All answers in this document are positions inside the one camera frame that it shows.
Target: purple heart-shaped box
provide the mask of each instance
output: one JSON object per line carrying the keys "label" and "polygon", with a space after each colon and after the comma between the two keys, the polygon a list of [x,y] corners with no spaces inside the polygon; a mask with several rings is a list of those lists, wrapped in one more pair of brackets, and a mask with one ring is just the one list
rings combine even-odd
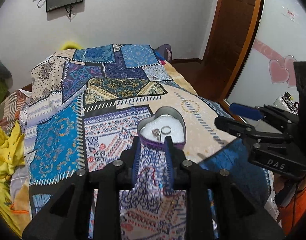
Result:
{"label": "purple heart-shaped box", "polygon": [[157,109],[155,114],[151,117],[145,118],[139,122],[137,125],[137,134],[141,140],[141,143],[147,147],[154,147],[154,148],[163,148],[164,142],[155,142],[151,141],[147,138],[145,138],[141,133],[141,129],[143,129],[148,123],[154,121],[160,116],[171,116],[174,117],[175,119],[179,120],[182,127],[183,127],[183,132],[184,132],[184,141],[180,143],[174,143],[174,146],[180,150],[182,150],[185,146],[186,143],[186,127],[185,127],[185,122],[182,117],[182,115],[177,111],[175,108],[172,108],[170,106],[162,106],[161,108]]}

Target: bed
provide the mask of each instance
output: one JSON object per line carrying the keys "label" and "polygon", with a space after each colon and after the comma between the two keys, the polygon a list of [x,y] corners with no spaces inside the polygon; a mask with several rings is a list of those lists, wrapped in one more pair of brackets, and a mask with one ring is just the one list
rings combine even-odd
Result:
{"label": "bed", "polygon": [[[118,159],[137,135],[138,122],[161,106],[176,108],[184,118],[187,159],[213,171],[228,169],[246,195],[259,205],[266,203],[269,172],[249,164],[241,141],[214,126],[218,115],[229,115],[219,104],[199,97],[149,45],[59,51],[31,76],[32,94],[20,118],[26,166],[17,170],[28,172],[30,219],[76,170],[95,171]],[[183,239],[185,192],[163,184],[161,150],[142,145],[141,151],[135,188],[120,192],[122,239]],[[19,185],[11,185],[12,192],[17,190]],[[89,238],[96,196],[95,191]]]}

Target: plain band ring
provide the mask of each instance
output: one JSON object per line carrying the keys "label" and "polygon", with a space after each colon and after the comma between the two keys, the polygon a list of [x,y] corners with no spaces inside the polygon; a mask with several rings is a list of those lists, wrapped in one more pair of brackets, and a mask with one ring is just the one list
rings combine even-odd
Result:
{"label": "plain band ring", "polygon": [[171,127],[169,127],[169,126],[163,126],[163,127],[160,129],[160,132],[161,132],[162,134],[165,134],[165,135],[170,134],[171,131],[172,131],[172,129],[171,129]]}

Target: white foam insert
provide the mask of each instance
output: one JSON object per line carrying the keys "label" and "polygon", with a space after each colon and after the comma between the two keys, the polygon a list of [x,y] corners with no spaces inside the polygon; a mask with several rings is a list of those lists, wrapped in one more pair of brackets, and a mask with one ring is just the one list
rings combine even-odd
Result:
{"label": "white foam insert", "polygon": [[[172,131],[170,134],[162,134],[161,129],[164,126],[169,126]],[[145,138],[154,141],[154,142],[159,142],[157,138],[152,134],[152,130],[154,129],[159,129],[160,130],[160,136],[161,136],[161,141],[164,142],[165,137],[170,135],[172,137],[173,143],[181,143],[184,142],[184,130],[183,126],[181,125],[180,121],[177,120],[176,118],[172,116],[160,116],[153,120],[152,122],[149,122],[146,126],[144,126],[141,130],[140,133],[142,136]]]}

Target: wooden floor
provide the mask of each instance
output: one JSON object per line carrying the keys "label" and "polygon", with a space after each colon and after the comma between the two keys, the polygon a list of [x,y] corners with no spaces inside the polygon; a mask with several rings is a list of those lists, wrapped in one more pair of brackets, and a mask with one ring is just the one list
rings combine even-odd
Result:
{"label": "wooden floor", "polygon": [[199,96],[217,101],[229,78],[229,73],[202,66],[198,62],[177,63],[172,66],[189,82]]}

